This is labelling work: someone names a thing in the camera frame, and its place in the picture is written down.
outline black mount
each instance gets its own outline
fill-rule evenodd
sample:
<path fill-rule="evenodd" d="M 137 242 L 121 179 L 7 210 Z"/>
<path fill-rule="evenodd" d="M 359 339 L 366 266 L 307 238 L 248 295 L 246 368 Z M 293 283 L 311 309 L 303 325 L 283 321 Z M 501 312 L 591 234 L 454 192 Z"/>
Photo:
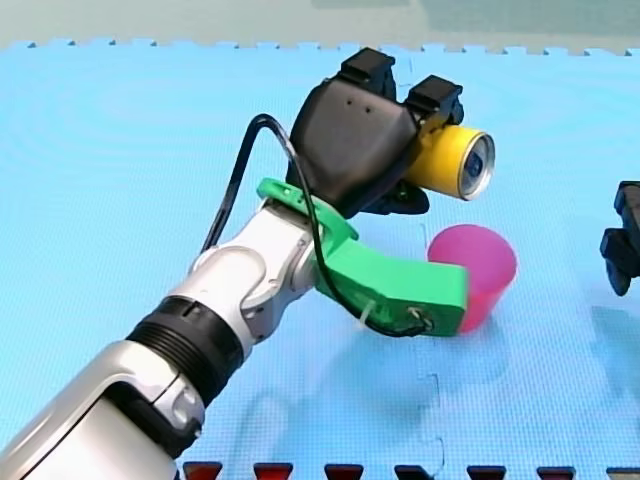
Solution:
<path fill-rule="evenodd" d="M 611 287 L 619 296 L 640 277 L 640 182 L 621 182 L 614 202 L 622 228 L 607 228 L 600 244 Z"/>

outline black object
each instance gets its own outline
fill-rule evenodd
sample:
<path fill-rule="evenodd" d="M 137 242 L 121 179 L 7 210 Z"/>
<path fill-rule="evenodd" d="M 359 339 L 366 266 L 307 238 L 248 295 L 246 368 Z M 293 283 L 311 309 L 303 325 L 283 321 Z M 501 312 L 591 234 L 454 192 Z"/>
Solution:
<path fill-rule="evenodd" d="M 611 287 L 619 296 L 640 276 L 640 182 L 621 182 L 614 208 L 622 228 L 607 228 L 600 243 Z"/>
<path fill-rule="evenodd" d="M 422 214 L 426 193 L 402 179 L 419 131 L 458 124 L 462 87 L 430 76 L 396 101 L 393 57 L 365 48 L 315 87 L 291 131 L 311 191 L 345 218 L 358 212 Z M 299 185 L 289 167 L 287 183 Z"/>
<path fill-rule="evenodd" d="M 127 340 L 144 345 L 174 365 L 193 383 L 205 407 L 244 360 L 240 340 L 218 314 L 180 297 L 165 298 Z"/>

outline silver robot arm segment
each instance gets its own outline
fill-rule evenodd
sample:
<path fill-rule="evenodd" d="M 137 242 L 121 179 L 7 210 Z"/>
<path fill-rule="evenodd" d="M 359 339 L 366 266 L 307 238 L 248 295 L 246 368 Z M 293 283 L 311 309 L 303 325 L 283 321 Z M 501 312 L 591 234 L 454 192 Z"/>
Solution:
<path fill-rule="evenodd" d="M 175 480 L 205 409 L 312 288 L 307 220 L 263 203 L 0 452 L 0 480 Z"/>

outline green 3d-printed part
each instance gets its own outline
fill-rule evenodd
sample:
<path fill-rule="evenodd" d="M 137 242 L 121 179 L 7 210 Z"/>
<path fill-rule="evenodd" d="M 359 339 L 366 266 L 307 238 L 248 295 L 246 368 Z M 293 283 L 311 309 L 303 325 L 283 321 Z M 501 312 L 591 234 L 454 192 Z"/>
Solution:
<path fill-rule="evenodd" d="M 264 179 L 258 195 L 308 213 L 302 191 L 278 180 Z M 414 327 L 424 327 L 425 335 L 457 333 L 467 302 L 464 268 L 385 256 L 359 243 L 358 233 L 331 205 L 317 198 L 313 202 L 331 278 L 369 324 L 398 335 Z M 321 275 L 315 286 L 334 299 Z"/>

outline black clamp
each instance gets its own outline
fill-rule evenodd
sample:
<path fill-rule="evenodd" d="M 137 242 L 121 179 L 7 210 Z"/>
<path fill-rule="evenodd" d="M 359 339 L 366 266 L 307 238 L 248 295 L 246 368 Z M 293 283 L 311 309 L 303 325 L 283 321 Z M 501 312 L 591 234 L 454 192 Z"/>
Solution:
<path fill-rule="evenodd" d="M 436 75 L 429 75 L 409 90 L 404 104 L 416 116 L 439 128 L 445 124 L 460 125 L 464 119 L 464 110 L 459 97 L 462 86 L 456 85 Z"/>
<path fill-rule="evenodd" d="M 392 71 L 395 63 L 395 58 L 367 47 L 342 62 L 336 77 L 395 100 L 396 82 Z"/>
<path fill-rule="evenodd" d="M 607 228 L 600 244 L 613 290 L 624 296 L 640 277 L 640 182 L 621 182 L 614 202 L 622 228 Z"/>

